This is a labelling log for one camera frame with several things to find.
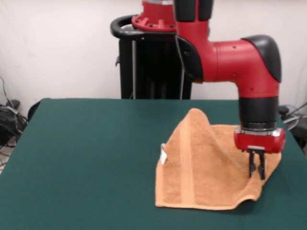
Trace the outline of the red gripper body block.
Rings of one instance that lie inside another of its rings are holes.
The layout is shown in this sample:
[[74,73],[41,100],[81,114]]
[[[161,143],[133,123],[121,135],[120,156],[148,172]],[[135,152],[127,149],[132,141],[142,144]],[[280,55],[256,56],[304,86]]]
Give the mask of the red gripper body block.
[[285,145],[285,130],[277,128],[273,131],[254,132],[235,128],[234,141],[239,150],[262,150],[265,153],[279,153]]

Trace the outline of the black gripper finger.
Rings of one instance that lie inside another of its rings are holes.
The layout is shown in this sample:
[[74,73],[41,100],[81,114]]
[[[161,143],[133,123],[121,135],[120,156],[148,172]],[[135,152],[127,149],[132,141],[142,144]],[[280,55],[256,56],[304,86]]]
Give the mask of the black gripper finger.
[[248,153],[249,153],[249,177],[251,178],[253,173],[256,170],[256,165],[255,165],[255,162],[254,162],[255,152],[254,152],[254,150],[249,150]]
[[265,152],[264,151],[257,151],[260,159],[260,165],[258,166],[258,171],[260,174],[260,178],[262,180],[265,179]]

